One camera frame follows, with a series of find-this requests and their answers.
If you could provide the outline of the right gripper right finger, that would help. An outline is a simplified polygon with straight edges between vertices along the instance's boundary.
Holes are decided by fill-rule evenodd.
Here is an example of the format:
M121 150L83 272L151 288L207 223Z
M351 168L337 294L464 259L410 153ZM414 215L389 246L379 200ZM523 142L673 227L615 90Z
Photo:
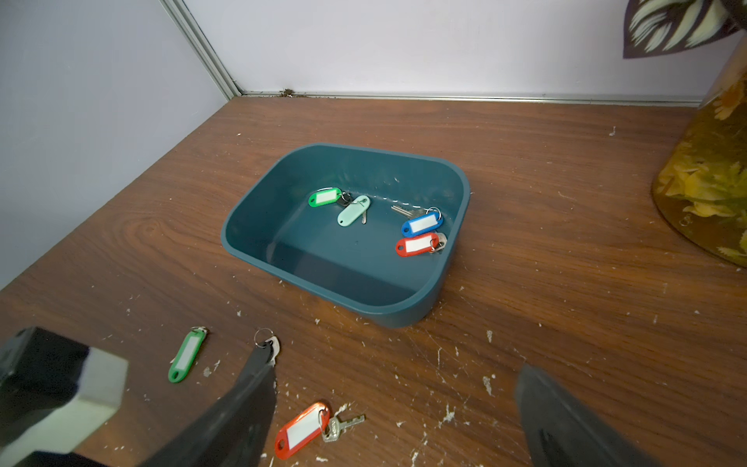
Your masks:
M544 370L523 365L515 399L534 466L659 466Z

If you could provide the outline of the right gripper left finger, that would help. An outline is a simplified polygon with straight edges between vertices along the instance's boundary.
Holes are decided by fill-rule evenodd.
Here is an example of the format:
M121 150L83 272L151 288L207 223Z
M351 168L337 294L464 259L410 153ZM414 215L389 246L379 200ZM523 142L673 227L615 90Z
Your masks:
M235 385L145 466L257 466L276 408L275 366L255 348Z

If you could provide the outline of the black fob key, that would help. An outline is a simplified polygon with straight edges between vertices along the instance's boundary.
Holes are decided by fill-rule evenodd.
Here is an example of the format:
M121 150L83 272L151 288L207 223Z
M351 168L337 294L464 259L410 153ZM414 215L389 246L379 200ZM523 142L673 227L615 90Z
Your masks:
M277 356L280 354L281 346L278 336L267 327L259 328L253 337L256 348L268 354L268 364L275 366Z

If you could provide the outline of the teal plastic storage box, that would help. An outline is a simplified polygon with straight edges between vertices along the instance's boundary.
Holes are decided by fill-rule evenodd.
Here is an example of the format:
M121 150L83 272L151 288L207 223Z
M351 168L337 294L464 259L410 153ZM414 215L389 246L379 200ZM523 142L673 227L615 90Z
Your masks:
M349 227L345 207L310 207L320 189L340 188L371 206ZM471 196L464 171L425 156L312 144L281 158L235 206L221 233L233 256L388 328L428 315L447 276ZM447 246L400 257L407 218L391 209L437 207Z

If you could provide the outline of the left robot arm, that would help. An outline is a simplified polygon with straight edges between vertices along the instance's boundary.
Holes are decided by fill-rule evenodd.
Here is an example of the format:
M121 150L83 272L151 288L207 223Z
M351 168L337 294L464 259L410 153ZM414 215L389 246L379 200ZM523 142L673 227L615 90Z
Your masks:
M75 449L122 406L128 361L40 327L1 346L1 464L97 466Z

